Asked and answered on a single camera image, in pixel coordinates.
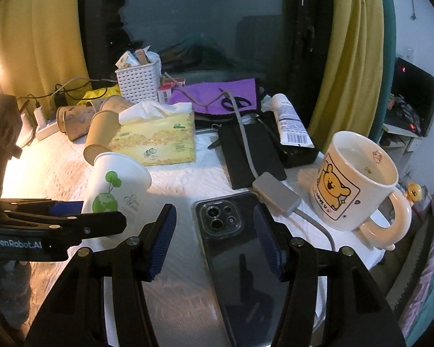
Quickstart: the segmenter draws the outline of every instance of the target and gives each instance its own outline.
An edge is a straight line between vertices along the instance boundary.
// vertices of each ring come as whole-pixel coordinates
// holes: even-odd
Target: plastic basket
[[[143,100],[158,101],[161,77],[161,59],[158,54],[148,52],[152,64],[116,70],[119,89],[124,99],[132,103]]]

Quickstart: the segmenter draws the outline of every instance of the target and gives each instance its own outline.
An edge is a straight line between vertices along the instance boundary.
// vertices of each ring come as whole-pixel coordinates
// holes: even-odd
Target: white paper cup
[[[119,153],[102,153],[95,158],[82,214],[120,211],[127,224],[133,224],[150,186],[151,175],[136,160]]]

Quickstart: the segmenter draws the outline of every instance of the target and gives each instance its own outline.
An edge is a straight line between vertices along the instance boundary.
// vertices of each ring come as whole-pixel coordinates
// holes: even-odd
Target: table
[[[198,228],[192,213],[196,201],[221,197],[244,190],[231,189],[220,149],[207,147],[217,138],[215,133],[196,136],[195,163],[148,167],[153,183],[144,200],[137,223],[118,236],[83,241],[81,246],[94,250],[114,248],[127,237],[137,235],[144,224],[156,220],[165,203],[177,208],[177,228],[172,238],[162,272],[154,282],[145,283],[144,291],[151,321],[161,347],[165,346],[229,346],[212,283],[200,248]],[[3,183],[4,198],[52,198],[63,201],[83,200],[92,167],[83,159],[84,140],[70,142],[58,132],[47,139],[25,147],[20,160],[12,159]],[[303,199],[300,209],[315,219],[309,207],[308,188],[317,175],[321,157],[312,165],[286,170],[286,183]],[[388,226],[383,215],[372,215],[381,226]],[[285,223],[293,235],[308,240],[318,248],[330,249],[326,237],[302,218],[275,217]],[[336,248],[354,248],[368,269],[376,265],[384,251],[371,247],[361,232],[340,232],[326,226]],[[77,251],[69,250],[69,255]],[[23,331],[26,334],[45,296],[67,262],[32,263],[30,316]],[[110,293],[109,282],[105,293]],[[318,286],[316,326],[324,319],[326,280]],[[109,342],[117,346],[112,304],[105,304]]]

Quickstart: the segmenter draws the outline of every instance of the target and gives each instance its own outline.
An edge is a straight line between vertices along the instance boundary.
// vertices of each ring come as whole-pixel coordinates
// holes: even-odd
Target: computer screen
[[[395,97],[402,96],[418,114],[420,135],[426,137],[434,118],[434,77],[412,63],[397,58],[391,93]],[[407,121],[398,120],[395,112],[387,112],[385,123],[413,131]]]

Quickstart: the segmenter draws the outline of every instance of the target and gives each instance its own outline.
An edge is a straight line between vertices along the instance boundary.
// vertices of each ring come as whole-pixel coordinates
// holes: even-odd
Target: scissors
[[[238,107],[239,110],[241,108],[246,108],[246,107],[249,107],[249,106],[252,105],[252,103],[250,101],[248,101],[248,99],[246,99],[244,97],[234,97],[234,98],[235,98],[235,101],[236,101],[236,106]],[[228,96],[226,96],[225,98],[223,98],[222,101],[220,102],[220,104],[227,111],[235,112],[235,109],[233,108],[233,104],[231,103],[231,100],[230,100],[230,98]]]

